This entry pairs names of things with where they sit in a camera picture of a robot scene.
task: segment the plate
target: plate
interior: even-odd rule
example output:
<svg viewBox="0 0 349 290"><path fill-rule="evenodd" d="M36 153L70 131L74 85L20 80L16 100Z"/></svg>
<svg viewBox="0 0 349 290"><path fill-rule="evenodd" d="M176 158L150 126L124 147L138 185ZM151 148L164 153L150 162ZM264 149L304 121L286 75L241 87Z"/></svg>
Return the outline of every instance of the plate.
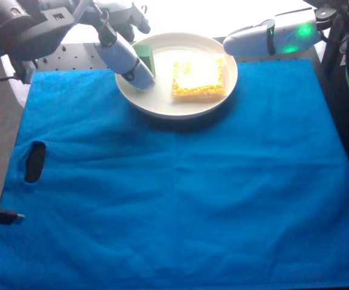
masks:
<svg viewBox="0 0 349 290"><path fill-rule="evenodd" d="M116 75L116 81L125 98L149 115L164 119L198 117L221 105L235 88L238 76L236 61L213 39L190 33L164 33L150 36L136 44L150 45L153 50L156 85L148 92L141 92L120 75ZM225 98L215 103L175 103L171 94L175 61L214 53L223 54L225 60Z"/></svg>

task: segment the blue fabric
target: blue fabric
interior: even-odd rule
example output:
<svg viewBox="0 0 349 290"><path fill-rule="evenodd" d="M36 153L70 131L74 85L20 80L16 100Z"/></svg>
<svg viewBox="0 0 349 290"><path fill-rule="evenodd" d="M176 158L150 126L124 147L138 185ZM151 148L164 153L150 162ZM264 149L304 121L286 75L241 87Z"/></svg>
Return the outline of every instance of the blue fabric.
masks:
<svg viewBox="0 0 349 290"><path fill-rule="evenodd" d="M0 225L1 290L349 286L349 163L309 60L240 64L223 106L180 122L111 71L38 73L1 208L27 216Z"/></svg>

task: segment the oval hole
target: oval hole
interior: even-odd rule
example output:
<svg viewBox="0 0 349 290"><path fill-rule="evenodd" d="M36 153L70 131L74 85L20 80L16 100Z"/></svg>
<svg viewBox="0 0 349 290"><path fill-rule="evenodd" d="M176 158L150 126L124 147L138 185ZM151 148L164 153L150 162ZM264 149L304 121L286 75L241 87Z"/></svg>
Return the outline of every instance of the oval hole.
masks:
<svg viewBox="0 0 349 290"><path fill-rule="evenodd" d="M39 180L42 174L45 157L46 145L40 141L33 142L25 161L25 182L35 183Z"/></svg>

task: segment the green block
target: green block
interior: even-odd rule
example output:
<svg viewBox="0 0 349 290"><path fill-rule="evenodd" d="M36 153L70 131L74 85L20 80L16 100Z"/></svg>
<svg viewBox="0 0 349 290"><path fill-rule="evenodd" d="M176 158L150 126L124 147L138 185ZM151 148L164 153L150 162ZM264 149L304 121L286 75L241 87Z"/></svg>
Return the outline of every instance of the green block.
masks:
<svg viewBox="0 0 349 290"><path fill-rule="evenodd" d="M149 45L134 45L139 58L146 64L153 76L156 77L155 61L153 59L153 50Z"/></svg>

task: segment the black plug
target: black plug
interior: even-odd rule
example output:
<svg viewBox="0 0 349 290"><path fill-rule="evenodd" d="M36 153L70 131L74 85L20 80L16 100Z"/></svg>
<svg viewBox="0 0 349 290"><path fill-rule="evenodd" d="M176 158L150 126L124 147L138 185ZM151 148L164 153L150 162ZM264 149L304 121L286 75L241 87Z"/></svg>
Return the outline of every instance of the black plug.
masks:
<svg viewBox="0 0 349 290"><path fill-rule="evenodd" d="M24 214L0 210L0 224L2 225L20 224L24 218Z"/></svg>

